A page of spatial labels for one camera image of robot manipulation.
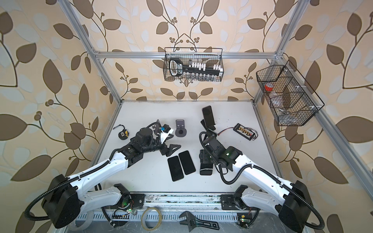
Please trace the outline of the silver-edged black phone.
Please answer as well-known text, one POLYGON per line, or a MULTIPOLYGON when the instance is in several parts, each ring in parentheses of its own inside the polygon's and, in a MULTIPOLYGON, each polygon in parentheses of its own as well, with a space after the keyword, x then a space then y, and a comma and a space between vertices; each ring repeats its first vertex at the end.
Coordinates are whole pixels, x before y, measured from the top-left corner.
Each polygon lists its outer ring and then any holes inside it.
POLYGON ((179 153, 179 159, 183 168, 183 171, 186 175, 190 175, 196 171, 193 160, 189 151, 184 151, 179 153))

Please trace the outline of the dark phone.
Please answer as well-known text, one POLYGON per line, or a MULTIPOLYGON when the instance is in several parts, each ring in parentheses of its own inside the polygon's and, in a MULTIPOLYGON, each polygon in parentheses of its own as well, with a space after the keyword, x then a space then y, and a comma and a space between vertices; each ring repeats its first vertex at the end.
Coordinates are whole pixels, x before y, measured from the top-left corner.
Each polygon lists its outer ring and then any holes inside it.
POLYGON ((172 181, 178 181, 184 178, 184 173, 178 156, 173 156, 168 159, 168 165, 172 181))

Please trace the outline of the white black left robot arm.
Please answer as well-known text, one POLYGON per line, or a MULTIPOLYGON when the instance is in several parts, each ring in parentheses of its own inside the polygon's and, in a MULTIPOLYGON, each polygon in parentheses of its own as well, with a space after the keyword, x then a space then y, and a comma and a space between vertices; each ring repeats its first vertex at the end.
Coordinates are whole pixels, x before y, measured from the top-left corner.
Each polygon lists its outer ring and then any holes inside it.
POLYGON ((114 149, 109 158, 101 163, 68 177, 56 176, 48 190, 26 207, 24 217, 30 221, 50 220, 56 229, 60 229, 72 223, 80 214, 120 203, 126 195, 122 184, 97 191, 92 191, 92 188, 130 168, 145 153, 160 151, 169 157, 181 148, 178 144, 166 145, 166 141, 173 138, 173 129, 169 125, 155 124, 157 131, 152 129, 152 125, 141 128, 127 145, 114 149))

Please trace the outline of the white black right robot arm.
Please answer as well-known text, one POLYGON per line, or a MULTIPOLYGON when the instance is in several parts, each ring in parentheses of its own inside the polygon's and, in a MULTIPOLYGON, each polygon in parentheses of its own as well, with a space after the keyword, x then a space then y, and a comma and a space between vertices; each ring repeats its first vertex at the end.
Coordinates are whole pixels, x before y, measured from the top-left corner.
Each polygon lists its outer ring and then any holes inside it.
POLYGON ((291 182, 253 162, 235 147, 225 148, 217 134, 208 130, 199 134, 199 141, 210 161, 216 166, 226 185, 234 184, 240 176, 262 189, 254 191, 241 185, 235 197, 238 209, 255 207, 277 215, 292 231, 301 233, 305 227, 323 230, 325 222, 312 203, 307 186, 301 181, 291 182))

